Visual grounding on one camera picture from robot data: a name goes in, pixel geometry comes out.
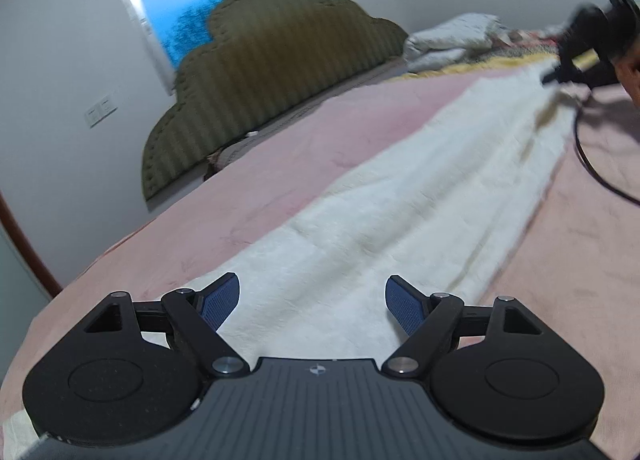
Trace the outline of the person's right hand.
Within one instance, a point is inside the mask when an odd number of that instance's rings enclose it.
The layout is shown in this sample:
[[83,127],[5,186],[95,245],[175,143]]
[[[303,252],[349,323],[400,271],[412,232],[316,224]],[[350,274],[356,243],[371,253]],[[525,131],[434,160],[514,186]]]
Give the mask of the person's right hand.
[[633,45],[620,59],[614,63],[614,70],[620,85],[623,86],[632,103],[640,106],[640,50]]

